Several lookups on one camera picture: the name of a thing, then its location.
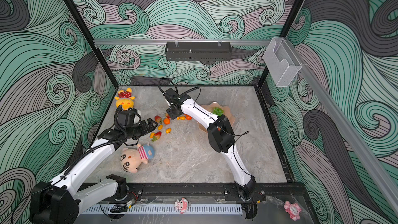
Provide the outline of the green grape bunch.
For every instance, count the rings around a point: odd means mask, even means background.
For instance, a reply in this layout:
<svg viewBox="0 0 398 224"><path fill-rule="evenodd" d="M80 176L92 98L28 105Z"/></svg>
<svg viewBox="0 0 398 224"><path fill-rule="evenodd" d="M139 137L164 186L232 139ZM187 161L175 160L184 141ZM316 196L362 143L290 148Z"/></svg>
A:
<svg viewBox="0 0 398 224"><path fill-rule="evenodd" d="M211 112L217 116L222 116L224 114L224 110L220 107L213 107Z"/></svg>

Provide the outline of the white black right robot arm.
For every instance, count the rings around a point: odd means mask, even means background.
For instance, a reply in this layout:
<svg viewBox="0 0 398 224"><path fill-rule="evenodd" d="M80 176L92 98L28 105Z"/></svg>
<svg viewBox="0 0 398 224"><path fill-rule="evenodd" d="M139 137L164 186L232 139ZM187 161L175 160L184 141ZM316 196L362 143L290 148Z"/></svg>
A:
<svg viewBox="0 0 398 224"><path fill-rule="evenodd" d="M227 116L218 116L197 104L189 93L200 90L200 87L194 87L179 93L177 85L170 79L164 78L158 81L158 89L168 103L169 108L166 112L171 119L189 115L207 129L211 148L223 155L231 169L239 197L244 201L251 200L257 182L255 177L248 172L236 148L238 139L249 132L247 131L243 134L234 133Z"/></svg>

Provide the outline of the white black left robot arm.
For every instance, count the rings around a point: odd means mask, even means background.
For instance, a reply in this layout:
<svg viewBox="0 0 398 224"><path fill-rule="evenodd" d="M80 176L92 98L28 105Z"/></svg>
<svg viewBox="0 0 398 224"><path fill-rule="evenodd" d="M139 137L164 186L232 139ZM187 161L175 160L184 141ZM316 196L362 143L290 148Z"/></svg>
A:
<svg viewBox="0 0 398 224"><path fill-rule="evenodd" d="M140 111L119 106L114 127L106 129L92 146L64 172L50 182L39 182L32 190L30 222L34 224L72 224L88 208L107 198L124 200L127 184L124 177L109 175L84 190L80 187L88 176L128 139L138 140L154 131L158 124L151 118L142 120Z"/></svg>

